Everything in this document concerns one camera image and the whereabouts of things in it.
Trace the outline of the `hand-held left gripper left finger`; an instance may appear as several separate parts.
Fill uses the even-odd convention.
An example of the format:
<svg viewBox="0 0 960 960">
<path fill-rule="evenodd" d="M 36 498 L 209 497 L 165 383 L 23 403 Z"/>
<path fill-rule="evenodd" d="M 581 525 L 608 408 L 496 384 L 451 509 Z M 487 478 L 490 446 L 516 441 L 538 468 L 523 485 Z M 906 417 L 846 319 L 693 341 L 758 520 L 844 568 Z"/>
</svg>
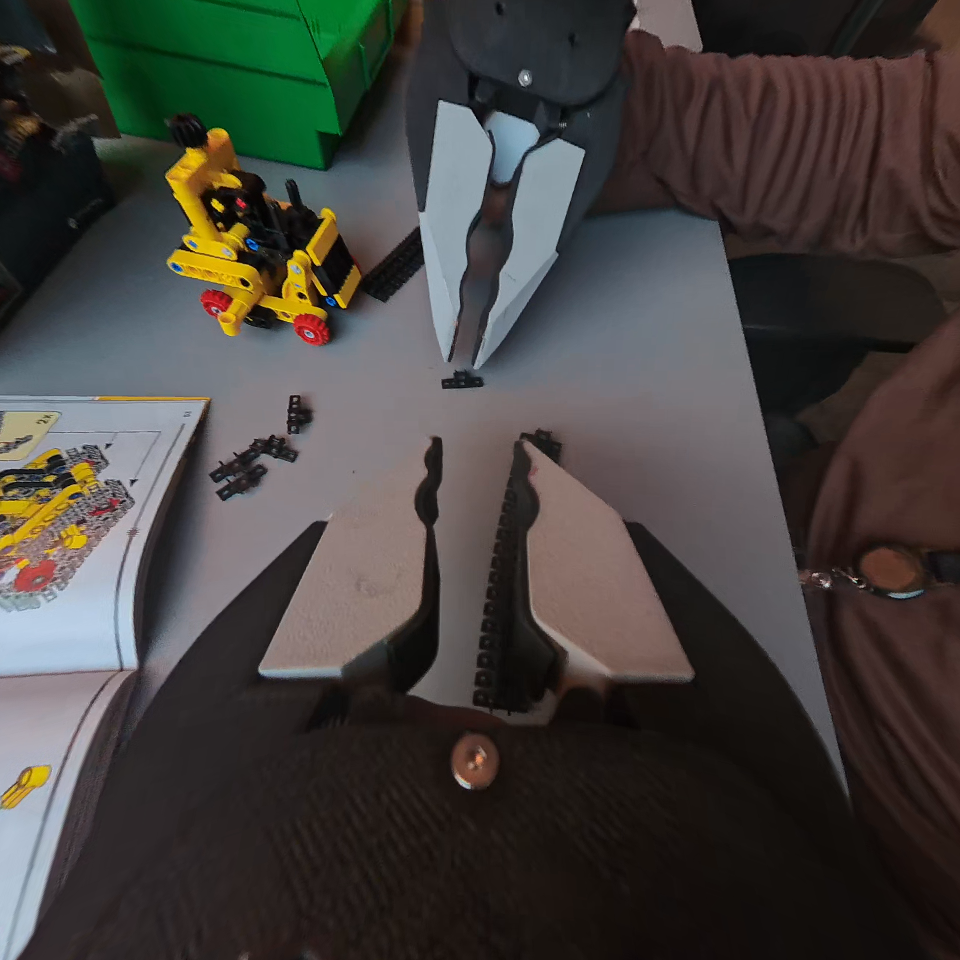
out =
<svg viewBox="0 0 960 960">
<path fill-rule="evenodd" d="M 271 681 L 406 693 L 439 648 L 435 524 L 443 442 L 357 486 L 327 520 L 258 665 Z"/>
</svg>

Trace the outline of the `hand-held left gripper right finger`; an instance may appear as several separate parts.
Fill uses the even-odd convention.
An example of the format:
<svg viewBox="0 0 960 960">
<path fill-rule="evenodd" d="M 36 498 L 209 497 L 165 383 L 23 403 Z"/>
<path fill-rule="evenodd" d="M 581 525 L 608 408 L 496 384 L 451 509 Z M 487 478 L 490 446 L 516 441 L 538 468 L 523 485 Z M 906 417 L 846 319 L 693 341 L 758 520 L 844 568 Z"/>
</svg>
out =
<svg viewBox="0 0 960 960">
<path fill-rule="evenodd" d="M 513 449 L 513 662 L 527 694 L 695 672 L 621 515 L 529 439 Z"/>
</svg>

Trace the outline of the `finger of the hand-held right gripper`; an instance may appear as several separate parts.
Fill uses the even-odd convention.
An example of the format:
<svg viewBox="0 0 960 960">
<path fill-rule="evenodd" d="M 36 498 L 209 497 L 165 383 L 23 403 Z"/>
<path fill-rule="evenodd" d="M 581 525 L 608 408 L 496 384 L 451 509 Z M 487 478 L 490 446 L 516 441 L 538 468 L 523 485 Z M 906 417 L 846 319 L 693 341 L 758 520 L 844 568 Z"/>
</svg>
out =
<svg viewBox="0 0 960 960">
<path fill-rule="evenodd" d="M 424 208 L 418 214 L 431 317 L 441 357 L 454 353 L 469 239 L 495 146 L 466 105 L 438 101 Z"/>
<path fill-rule="evenodd" d="M 569 141 L 528 150 L 514 177 L 510 249 L 498 271 L 471 361 L 482 368 L 502 345 L 558 259 L 558 246 L 585 151 Z"/>
</svg>

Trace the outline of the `black lego track strip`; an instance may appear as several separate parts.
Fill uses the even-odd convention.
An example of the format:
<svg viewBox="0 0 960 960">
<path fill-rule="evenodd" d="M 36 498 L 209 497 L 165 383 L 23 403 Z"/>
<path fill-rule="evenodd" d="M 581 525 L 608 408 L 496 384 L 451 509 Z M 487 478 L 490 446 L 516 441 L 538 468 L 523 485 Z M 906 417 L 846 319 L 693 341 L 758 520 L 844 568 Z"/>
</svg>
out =
<svg viewBox="0 0 960 960">
<path fill-rule="evenodd" d="M 360 289 L 386 304 L 425 266 L 421 229 L 415 227 L 362 278 Z"/>
<path fill-rule="evenodd" d="M 555 464 L 563 449 L 543 428 L 520 434 L 513 446 L 486 581 L 473 692 L 476 708 L 506 714 L 532 714 L 546 693 L 556 690 L 564 657 L 531 606 L 527 535 L 540 502 L 527 476 L 533 458 L 523 442 Z"/>
</svg>

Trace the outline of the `pile of track pieces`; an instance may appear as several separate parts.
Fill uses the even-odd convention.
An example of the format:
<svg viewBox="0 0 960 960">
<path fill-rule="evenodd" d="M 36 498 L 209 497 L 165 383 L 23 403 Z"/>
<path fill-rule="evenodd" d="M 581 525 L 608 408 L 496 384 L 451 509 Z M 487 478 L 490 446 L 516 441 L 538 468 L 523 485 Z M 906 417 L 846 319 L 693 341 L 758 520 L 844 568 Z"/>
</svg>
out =
<svg viewBox="0 0 960 960">
<path fill-rule="evenodd" d="M 245 449 L 218 464 L 208 474 L 215 486 L 214 493 L 221 502 L 245 496 L 257 489 L 269 472 L 268 461 L 294 464 L 299 450 L 291 439 L 311 426 L 314 413 L 301 394 L 289 396 L 286 408 L 285 430 L 282 434 L 254 438 Z"/>
</svg>

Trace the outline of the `yellow lego bulldozer model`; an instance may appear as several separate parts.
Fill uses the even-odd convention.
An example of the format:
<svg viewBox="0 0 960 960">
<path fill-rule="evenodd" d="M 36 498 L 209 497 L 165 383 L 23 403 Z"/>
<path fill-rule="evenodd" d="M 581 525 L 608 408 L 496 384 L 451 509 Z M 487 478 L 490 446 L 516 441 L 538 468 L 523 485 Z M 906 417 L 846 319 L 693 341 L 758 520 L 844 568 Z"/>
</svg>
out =
<svg viewBox="0 0 960 960">
<path fill-rule="evenodd" d="M 200 304 L 229 337 L 282 323 L 307 345 L 327 345 L 330 312 L 348 309 L 363 279 L 335 212 L 305 204 L 293 178 L 286 199 L 270 196 L 225 129 L 192 113 L 166 125 L 182 155 L 165 180 L 188 223 L 167 267 L 210 285 Z"/>
</svg>

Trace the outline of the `lego instruction booklet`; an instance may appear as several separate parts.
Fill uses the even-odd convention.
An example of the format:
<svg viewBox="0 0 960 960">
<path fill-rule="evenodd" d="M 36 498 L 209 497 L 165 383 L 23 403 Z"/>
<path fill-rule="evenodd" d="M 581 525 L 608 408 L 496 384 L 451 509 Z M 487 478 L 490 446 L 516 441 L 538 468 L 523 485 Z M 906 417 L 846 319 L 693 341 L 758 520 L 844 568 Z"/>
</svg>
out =
<svg viewBox="0 0 960 960">
<path fill-rule="evenodd" d="M 1 399 L 1 957 L 90 833 L 139 672 L 142 585 L 206 397 Z"/>
</svg>

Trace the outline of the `dark cardboard lego box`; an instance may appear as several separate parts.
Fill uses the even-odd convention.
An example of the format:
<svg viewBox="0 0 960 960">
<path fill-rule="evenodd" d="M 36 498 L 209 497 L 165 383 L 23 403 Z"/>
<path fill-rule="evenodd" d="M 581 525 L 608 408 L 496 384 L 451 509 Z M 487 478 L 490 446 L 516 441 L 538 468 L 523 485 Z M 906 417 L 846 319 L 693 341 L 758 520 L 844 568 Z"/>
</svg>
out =
<svg viewBox="0 0 960 960">
<path fill-rule="evenodd" d="M 2 39 L 1 318 L 6 327 L 114 206 L 95 139 L 114 131 L 99 79 L 51 50 Z"/>
</svg>

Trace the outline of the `green plastic bin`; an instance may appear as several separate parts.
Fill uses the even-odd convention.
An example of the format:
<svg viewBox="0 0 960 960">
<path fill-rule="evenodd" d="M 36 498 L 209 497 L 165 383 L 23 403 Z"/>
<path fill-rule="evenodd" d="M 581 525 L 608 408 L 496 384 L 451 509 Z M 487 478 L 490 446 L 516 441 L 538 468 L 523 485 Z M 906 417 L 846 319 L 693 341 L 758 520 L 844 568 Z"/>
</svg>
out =
<svg viewBox="0 0 960 960">
<path fill-rule="evenodd" d="M 237 154 L 327 170 L 405 1 L 74 1 L 118 131 L 166 139 L 195 114 Z"/>
</svg>

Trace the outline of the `person's torso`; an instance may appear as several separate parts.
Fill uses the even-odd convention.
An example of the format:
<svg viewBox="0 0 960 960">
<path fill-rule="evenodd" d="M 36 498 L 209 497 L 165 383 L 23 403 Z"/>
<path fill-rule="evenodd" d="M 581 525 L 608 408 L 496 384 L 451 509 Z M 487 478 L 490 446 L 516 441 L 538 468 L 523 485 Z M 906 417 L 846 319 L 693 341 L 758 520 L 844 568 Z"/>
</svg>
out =
<svg viewBox="0 0 960 960">
<path fill-rule="evenodd" d="M 926 952 L 958 958 L 957 311 L 781 494 L 857 817 Z"/>
</svg>

